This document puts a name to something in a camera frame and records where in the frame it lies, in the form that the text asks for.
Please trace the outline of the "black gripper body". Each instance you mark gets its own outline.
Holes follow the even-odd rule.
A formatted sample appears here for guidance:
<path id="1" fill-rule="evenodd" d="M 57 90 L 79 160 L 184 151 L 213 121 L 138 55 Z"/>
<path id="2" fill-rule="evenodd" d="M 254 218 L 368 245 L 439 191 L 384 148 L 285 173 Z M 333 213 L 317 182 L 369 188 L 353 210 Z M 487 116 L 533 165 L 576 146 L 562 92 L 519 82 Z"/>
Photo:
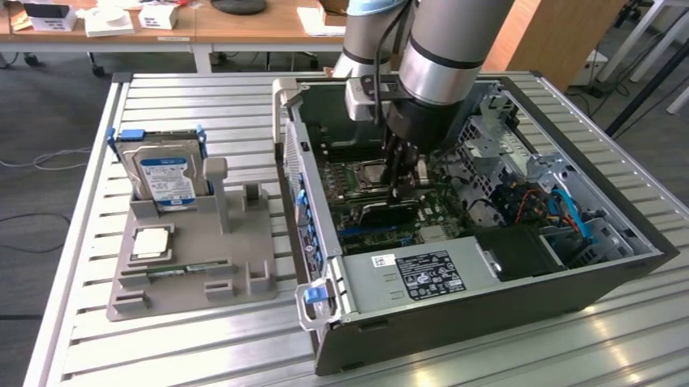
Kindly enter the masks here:
<path id="1" fill-rule="evenodd" d="M 420 154 L 433 151 L 445 139 L 463 102 L 431 105 L 415 99 L 391 102 L 387 130 Z"/>

